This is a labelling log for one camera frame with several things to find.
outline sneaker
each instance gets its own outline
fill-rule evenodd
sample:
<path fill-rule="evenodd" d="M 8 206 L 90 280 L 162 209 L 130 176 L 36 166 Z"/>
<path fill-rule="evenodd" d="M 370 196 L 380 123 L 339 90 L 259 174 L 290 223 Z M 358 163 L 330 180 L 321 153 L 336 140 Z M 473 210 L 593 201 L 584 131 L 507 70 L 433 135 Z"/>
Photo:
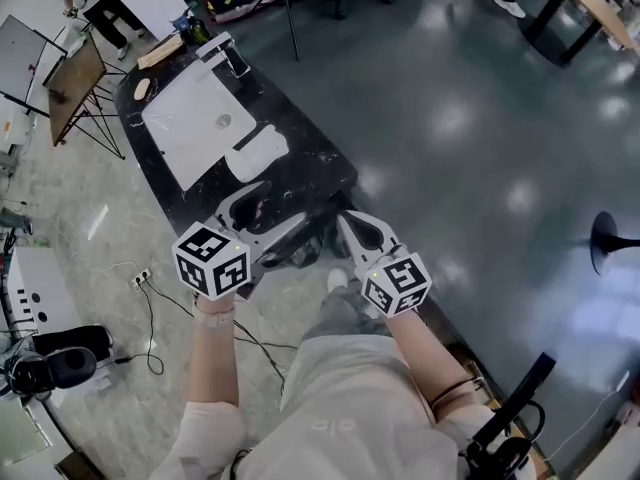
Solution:
<path fill-rule="evenodd" d="M 327 291 L 331 293 L 333 290 L 342 286 L 346 288 L 349 285 L 347 273 L 341 268 L 332 268 L 327 278 Z"/>
<path fill-rule="evenodd" d="M 127 53 L 129 53 L 129 48 L 131 48 L 131 44 L 127 43 L 122 48 L 118 49 L 118 60 L 122 60 L 127 56 Z"/>
<path fill-rule="evenodd" d="M 522 19 L 527 15 L 517 2 L 505 2 L 504 0 L 493 0 L 493 2 L 516 18 Z"/>

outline black table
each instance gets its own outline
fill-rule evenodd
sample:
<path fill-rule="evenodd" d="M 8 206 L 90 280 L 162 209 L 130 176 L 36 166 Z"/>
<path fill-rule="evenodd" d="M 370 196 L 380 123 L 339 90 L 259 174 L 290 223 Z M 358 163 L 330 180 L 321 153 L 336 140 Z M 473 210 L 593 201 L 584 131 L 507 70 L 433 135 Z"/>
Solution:
<path fill-rule="evenodd" d="M 134 68 L 114 91 L 114 103 L 153 193 L 178 235 L 195 221 L 205 222 L 227 196 L 243 183 L 238 181 L 224 159 L 217 162 L 189 190 L 183 192 L 142 119 L 142 111 L 153 98 L 196 58 L 196 47 L 185 45 L 155 66 Z M 279 244 L 278 250 L 292 252 L 335 215 L 337 201 L 355 186 L 358 173 L 327 137 L 262 73 L 251 72 L 236 79 L 226 63 L 214 69 L 215 75 L 253 116 L 256 129 L 236 149 L 272 124 L 284 135 L 289 153 L 271 164 L 256 181 L 266 181 L 269 190 L 262 199 L 259 217 L 247 229 L 261 234 L 293 215 L 306 212 L 308 224 L 296 240 Z M 151 79 L 147 97 L 133 99 L 138 82 Z"/>

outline hand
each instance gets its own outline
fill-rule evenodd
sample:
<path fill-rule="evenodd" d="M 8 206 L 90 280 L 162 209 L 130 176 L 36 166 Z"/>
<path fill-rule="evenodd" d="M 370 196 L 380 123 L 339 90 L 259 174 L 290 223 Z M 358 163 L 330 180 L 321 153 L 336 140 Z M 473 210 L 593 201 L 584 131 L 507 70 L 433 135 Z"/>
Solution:
<path fill-rule="evenodd" d="M 208 315 L 228 313 L 234 307 L 234 296 L 235 292 L 231 292 L 218 300 L 210 300 L 203 295 L 198 295 L 196 306 L 200 311 Z"/>

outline floor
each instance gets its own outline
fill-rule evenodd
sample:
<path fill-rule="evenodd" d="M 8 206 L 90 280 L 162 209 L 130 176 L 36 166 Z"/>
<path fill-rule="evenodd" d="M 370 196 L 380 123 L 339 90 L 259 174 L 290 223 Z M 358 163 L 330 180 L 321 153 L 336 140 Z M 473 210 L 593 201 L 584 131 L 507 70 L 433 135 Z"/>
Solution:
<path fill-rule="evenodd" d="M 530 13 L 544 1 L 520 0 Z M 230 30 L 358 168 L 358 205 L 421 254 L 434 297 L 505 391 L 540 352 L 554 351 L 558 366 L 537 396 L 548 416 L 539 443 L 551 453 L 625 370 L 638 369 L 640 257 L 621 252 L 598 277 L 583 243 L 602 209 L 623 233 L 637 234 L 638 59 L 597 41 L 560 70 L 491 0 L 390 7 L 350 0 L 350 17 L 340 23 L 320 0 L 294 11 L 300 63 L 282 9 Z M 562 14 L 555 26 L 578 34 L 572 16 Z M 125 161 L 83 136 L 52 149 L 40 122 L 7 197 L 29 203 L 35 238 L 55 249 L 83 319 L 106 325 L 121 352 L 132 354 L 148 343 L 149 311 L 129 288 L 136 267 L 120 263 L 150 267 L 155 286 L 180 302 L 189 294 L 170 257 L 175 235 L 122 129 L 112 129 Z M 270 274 L 250 304 L 240 304 L 239 320 L 265 341 L 297 344 L 331 265 Z M 154 376 L 136 359 L 111 369 L 109 388 L 70 393 L 58 409 L 111 480 L 148 478 L 183 408 L 191 323 L 155 294 L 151 301 L 165 374 Z M 246 343 L 237 350 L 241 403 L 259 439 L 277 424 L 280 385 L 260 350 Z M 286 373 L 293 352 L 277 350 L 274 358 Z M 623 399 L 612 396 L 554 458 L 561 474 Z"/>
<path fill-rule="evenodd" d="M 546 2 L 519 1 L 533 15 Z M 349 5 L 343 22 L 329 2 L 294 7 L 300 63 L 283 9 L 232 34 L 354 163 L 359 206 L 421 254 L 440 307 L 507 393 L 555 354 L 536 397 L 551 454 L 638 371 L 640 256 L 618 253 L 599 277 L 584 240 L 601 210 L 640 234 L 639 59 L 599 38 L 559 69 L 491 0 Z M 567 11 L 553 27 L 569 41 L 584 24 Z M 625 389 L 552 460 L 561 477 Z"/>

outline power strip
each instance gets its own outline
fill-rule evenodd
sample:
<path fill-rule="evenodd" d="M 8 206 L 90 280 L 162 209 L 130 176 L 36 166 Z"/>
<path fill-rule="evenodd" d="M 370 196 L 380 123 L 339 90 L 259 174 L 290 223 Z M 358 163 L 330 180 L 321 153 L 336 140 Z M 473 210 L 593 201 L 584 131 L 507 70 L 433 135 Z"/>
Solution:
<path fill-rule="evenodd" d="M 151 270 L 145 268 L 136 277 L 131 280 L 131 286 L 136 292 L 140 291 L 140 287 L 151 278 Z"/>

